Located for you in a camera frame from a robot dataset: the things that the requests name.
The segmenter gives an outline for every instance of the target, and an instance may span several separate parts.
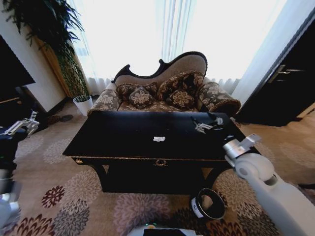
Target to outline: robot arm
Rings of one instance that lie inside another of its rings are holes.
[[[37,112],[30,118],[15,122],[10,128],[0,133],[0,235],[18,215],[20,210],[18,198],[21,184],[12,180],[12,172],[16,167],[13,162],[17,143],[31,135],[38,128],[35,120]]]
[[[217,127],[215,123],[219,122],[213,115],[212,119],[215,122],[210,126],[193,119],[196,130],[205,134],[215,131],[216,128],[213,127]],[[266,157],[247,153],[260,137],[252,134],[242,142],[227,134],[221,137],[225,137],[223,145],[225,159],[239,177],[248,181],[256,193],[258,202],[284,235],[315,235],[315,206],[297,188],[283,181]]]

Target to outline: white paper scrap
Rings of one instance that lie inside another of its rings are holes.
[[[156,142],[163,142],[165,140],[165,137],[154,137],[153,138],[153,141],[156,141]]]

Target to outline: floral rug pattern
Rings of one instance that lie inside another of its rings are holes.
[[[226,205],[223,219],[197,219],[188,195],[103,193],[95,171],[62,156],[86,117],[67,103],[59,116],[73,115],[19,143],[14,180],[22,183],[21,215],[6,236],[125,236],[132,228],[156,222],[210,236],[276,236],[281,233],[257,202],[248,183],[232,170],[214,185]],[[285,127],[237,126],[263,139],[257,149],[287,182],[315,183],[315,115]],[[315,197],[315,191],[303,190]]]

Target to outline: gold trim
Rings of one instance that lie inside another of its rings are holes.
[[[11,98],[11,99],[8,99],[8,100],[0,101],[0,104],[1,103],[6,103],[6,102],[11,102],[11,101],[18,100],[18,99],[20,99],[20,98],[19,97],[15,97],[15,98]]]
[[[154,164],[154,166],[160,166],[160,167],[167,166],[165,160],[163,160],[162,163],[160,163],[159,161],[160,161],[160,160],[157,160],[156,163]]]
[[[80,159],[75,159],[75,162],[78,163],[78,164],[82,164],[83,163],[83,161],[80,160]]]
[[[218,161],[226,162],[226,160],[213,160],[213,159],[166,159],[166,158],[143,158],[143,157],[108,157],[108,156],[67,156],[71,158],[97,158],[97,159],[124,159],[124,160],[165,160],[165,161]]]

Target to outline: brass drawer handle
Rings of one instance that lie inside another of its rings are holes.
[[[78,163],[78,164],[82,164],[83,163],[83,161],[80,160],[80,159],[75,159],[75,162]]]
[[[154,164],[154,166],[167,166],[166,161],[165,160],[157,160],[156,163]]]

